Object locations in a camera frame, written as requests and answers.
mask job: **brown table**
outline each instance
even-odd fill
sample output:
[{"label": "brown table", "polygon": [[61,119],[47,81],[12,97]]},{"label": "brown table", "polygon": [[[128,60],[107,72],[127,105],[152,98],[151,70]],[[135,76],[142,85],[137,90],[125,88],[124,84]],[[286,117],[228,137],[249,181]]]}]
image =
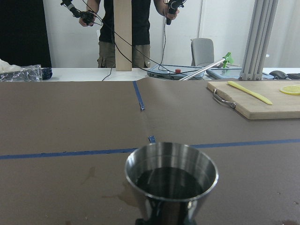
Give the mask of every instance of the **brown table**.
[{"label": "brown table", "polygon": [[133,225],[124,164],[149,143],[194,145],[219,182],[200,225],[300,224],[300,119],[247,120],[206,81],[0,83],[0,224]]}]

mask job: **computer mouse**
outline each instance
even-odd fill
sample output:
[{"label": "computer mouse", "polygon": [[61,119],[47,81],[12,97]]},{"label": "computer mouse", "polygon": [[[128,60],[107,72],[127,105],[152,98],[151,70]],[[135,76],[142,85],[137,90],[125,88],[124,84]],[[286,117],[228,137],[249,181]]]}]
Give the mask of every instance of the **computer mouse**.
[{"label": "computer mouse", "polygon": [[286,75],[284,72],[279,70],[272,71],[269,74],[272,75],[275,80],[285,80],[289,78],[288,75]]}]

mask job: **wooden plank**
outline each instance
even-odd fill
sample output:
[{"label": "wooden plank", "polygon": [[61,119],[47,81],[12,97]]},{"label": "wooden plank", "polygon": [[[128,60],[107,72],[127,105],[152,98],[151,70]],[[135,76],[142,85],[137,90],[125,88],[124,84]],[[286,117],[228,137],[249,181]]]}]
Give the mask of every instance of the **wooden plank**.
[{"label": "wooden plank", "polygon": [[300,118],[300,95],[287,95],[279,91],[288,85],[300,85],[300,81],[238,81],[243,87],[268,98],[273,105],[227,84],[227,82],[208,82],[211,91],[217,89],[218,95],[226,101],[236,102],[236,110],[250,120]]},{"label": "wooden plank", "polygon": [[[114,7],[114,30],[128,43],[131,41],[131,0],[113,0]],[[132,60],[131,46],[115,34],[115,43],[119,50]],[[132,64],[116,47],[116,71],[132,71]]]}]

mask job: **gray office chair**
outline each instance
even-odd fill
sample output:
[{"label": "gray office chair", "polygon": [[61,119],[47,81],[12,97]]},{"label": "gray office chair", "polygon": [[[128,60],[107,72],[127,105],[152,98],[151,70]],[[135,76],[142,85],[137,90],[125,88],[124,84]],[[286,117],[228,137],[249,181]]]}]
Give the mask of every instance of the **gray office chair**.
[{"label": "gray office chair", "polygon": [[208,38],[192,39],[192,66],[205,67],[215,61],[214,44]]}]

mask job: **black curtain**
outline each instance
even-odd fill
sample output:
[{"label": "black curtain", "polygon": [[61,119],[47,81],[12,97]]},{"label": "black curtain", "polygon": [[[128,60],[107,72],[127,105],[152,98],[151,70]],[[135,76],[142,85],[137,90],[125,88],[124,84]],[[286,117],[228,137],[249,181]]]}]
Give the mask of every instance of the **black curtain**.
[{"label": "black curtain", "polygon": [[0,0],[0,59],[52,67],[43,0]]}]

